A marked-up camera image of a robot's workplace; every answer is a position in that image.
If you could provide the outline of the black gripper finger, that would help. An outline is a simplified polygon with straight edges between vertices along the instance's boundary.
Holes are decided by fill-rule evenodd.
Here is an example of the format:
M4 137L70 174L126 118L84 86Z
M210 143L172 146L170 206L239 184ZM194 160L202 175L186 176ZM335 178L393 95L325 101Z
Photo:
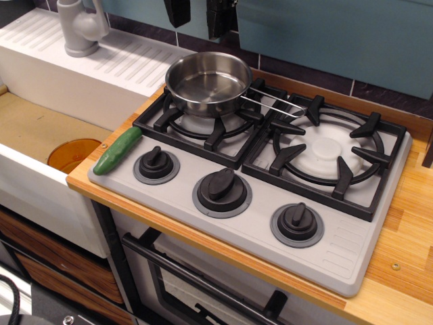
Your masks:
M178 28L191 20L190 0L164 0L169 22Z
M234 0L206 1L206 23L210 40L219 39L230 31L236 5L237 1Z

